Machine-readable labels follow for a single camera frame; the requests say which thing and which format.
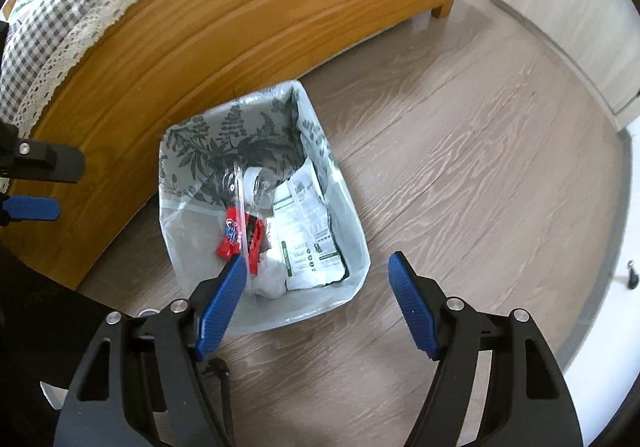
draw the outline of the floor plank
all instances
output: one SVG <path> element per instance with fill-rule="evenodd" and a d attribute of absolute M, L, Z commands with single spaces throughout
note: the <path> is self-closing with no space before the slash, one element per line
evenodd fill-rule
<path fill-rule="evenodd" d="M 402 445 L 436 364 L 386 281 L 403 250 L 479 311 L 530 310 L 557 350 L 593 286 L 623 146 L 554 52 L 488 0 L 456 0 L 303 78 L 358 209 L 372 259 L 347 305 L 226 339 L 238 445 Z M 81 291 L 136 313 L 179 290 L 152 199 Z M 476 433 L 488 358 L 461 439 Z"/>

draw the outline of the bed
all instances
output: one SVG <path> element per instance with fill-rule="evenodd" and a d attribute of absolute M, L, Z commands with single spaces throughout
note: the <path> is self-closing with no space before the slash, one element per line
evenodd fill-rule
<path fill-rule="evenodd" d="M 3 230 L 34 270 L 76 287 L 158 189 L 170 125 L 304 72 L 453 0 L 42 0 L 3 56 L 0 116 L 23 136 L 78 147 L 77 185 L 17 181 L 61 201 L 56 223 Z"/>

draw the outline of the blue rubber tip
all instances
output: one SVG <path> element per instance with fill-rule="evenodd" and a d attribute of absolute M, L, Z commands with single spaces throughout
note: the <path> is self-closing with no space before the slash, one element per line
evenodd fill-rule
<path fill-rule="evenodd" d="M 60 204 L 53 198 L 9 196 L 2 202 L 12 220 L 37 220 L 53 222 L 60 216 Z"/>
<path fill-rule="evenodd" d="M 216 293 L 202 313 L 200 335 L 194 349 L 199 361 L 220 346 L 246 286 L 246 274 L 246 262 L 238 255 L 231 260 L 225 279 L 218 285 Z"/>
<path fill-rule="evenodd" d="M 431 359 L 438 359 L 440 345 L 436 338 L 433 314 L 411 279 L 411 274 L 396 254 L 389 258 L 388 274 L 389 284 L 394 291 L 416 347 L 427 353 Z"/>

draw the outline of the wooden bed leg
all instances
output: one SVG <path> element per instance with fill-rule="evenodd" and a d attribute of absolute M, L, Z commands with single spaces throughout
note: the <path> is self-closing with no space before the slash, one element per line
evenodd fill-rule
<path fill-rule="evenodd" d="M 453 2 L 455 0 L 450 0 L 442 5 L 440 5 L 439 7 L 436 8 L 432 8 L 431 9 L 431 15 L 434 18 L 446 18 L 450 11 L 451 11 L 451 7 L 453 6 Z"/>

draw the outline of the checkered fabric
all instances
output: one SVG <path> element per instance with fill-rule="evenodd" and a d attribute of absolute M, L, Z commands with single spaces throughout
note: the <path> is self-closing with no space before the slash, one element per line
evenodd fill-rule
<path fill-rule="evenodd" d="M 40 69 L 98 1 L 44 0 L 20 26 L 14 27 L 2 56 L 0 119 L 15 119 L 20 101 L 27 96 Z"/>

